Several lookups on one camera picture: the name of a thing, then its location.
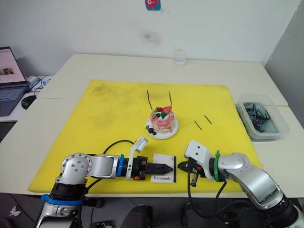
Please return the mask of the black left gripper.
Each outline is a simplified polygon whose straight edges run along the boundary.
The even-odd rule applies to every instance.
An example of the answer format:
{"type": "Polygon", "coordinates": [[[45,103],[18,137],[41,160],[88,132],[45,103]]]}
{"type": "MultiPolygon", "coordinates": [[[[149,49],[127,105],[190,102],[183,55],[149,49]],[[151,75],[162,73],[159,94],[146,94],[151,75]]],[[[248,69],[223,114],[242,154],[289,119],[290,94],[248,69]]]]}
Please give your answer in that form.
{"type": "Polygon", "coordinates": [[[165,175],[173,171],[167,164],[147,163],[148,157],[137,156],[133,159],[132,178],[143,181],[146,175],[165,175]]]}

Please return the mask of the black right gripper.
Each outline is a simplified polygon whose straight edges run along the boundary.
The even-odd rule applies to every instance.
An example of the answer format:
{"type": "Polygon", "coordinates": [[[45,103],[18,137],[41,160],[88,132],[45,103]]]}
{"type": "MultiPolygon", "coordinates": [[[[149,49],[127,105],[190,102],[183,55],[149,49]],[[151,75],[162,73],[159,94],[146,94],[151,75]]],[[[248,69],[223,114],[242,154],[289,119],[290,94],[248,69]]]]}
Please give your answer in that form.
{"type": "Polygon", "coordinates": [[[178,164],[178,168],[182,171],[190,171],[193,173],[190,185],[197,186],[197,180],[199,177],[205,178],[205,172],[202,166],[200,166],[193,158],[189,158],[188,161],[182,161],[178,164]]]}

